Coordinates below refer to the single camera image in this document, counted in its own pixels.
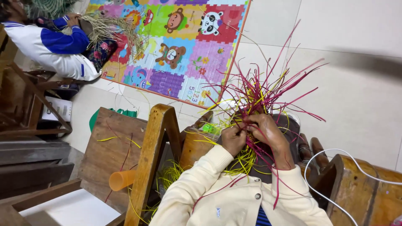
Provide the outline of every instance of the cream cardigan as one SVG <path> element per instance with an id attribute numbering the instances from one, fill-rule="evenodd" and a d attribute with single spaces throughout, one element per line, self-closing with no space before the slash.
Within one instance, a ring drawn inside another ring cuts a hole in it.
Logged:
<path id="1" fill-rule="evenodd" d="M 233 157 L 222 146 L 212 148 L 169 187 L 150 226 L 253 226 L 260 205 L 273 226 L 332 225 L 325 211 L 310 198 L 309 188 L 298 166 L 293 170 L 279 171 L 279 178 L 304 196 L 280 181 L 279 200 L 273 209 L 277 177 L 272 175 L 273 183 L 266 184 L 256 177 L 240 179 L 244 175 L 221 173 L 232 160 Z"/>

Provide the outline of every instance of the orange plastic cup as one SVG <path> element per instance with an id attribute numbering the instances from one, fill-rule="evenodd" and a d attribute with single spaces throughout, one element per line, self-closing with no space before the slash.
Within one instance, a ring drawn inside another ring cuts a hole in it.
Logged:
<path id="1" fill-rule="evenodd" d="M 119 191 L 134 183 L 136 170 L 114 172 L 109 177 L 109 186 L 113 191 Z"/>

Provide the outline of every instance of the cartoon car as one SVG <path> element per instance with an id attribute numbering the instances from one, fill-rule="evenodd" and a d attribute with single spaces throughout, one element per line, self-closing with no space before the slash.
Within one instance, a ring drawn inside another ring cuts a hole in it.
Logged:
<path id="1" fill-rule="evenodd" d="M 149 23 L 151 23 L 152 19 L 154 18 L 154 13 L 152 12 L 152 10 L 148 10 L 147 13 L 145 14 L 145 20 L 143 21 L 144 26 L 148 25 Z"/>

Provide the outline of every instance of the floral pants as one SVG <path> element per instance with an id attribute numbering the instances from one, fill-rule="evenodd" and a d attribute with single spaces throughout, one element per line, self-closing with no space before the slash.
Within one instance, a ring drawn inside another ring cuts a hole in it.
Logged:
<path id="1" fill-rule="evenodd" d="M 38 27 L 60 32 L 60 30 L 53 24 L 53 21 L 48 18 L 41 16 L 36 18 L 34 22 Z M 99 72 L 110 56 L 116 51 L 116 49 L 116 41 L 108 39 L 92 45 L 92 47 L 81 54 L 91 61 L 95 66 L 96 71 Z"/>

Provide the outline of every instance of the green bag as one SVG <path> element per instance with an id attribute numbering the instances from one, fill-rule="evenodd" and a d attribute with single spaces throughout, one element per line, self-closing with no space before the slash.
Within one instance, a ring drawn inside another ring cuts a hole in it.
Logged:
<path id="1" fill-rule="evenodd" d="M 136 111 L 129 111 L 129 110 L 119 109 L 119 110 L 117 110 L 115 112 L 120 113 L 122 115 L 129 116 L 129 117 L 133 117 L 133 118 L 137 117 L 137 112 Z M 91 119 L 89 120 L 89 129 L 91 130 L 91 132 L 94 129 L 96 119 L 98 118 L 98 113 L 99 113 L 99 109 L 92 115 Z"/>

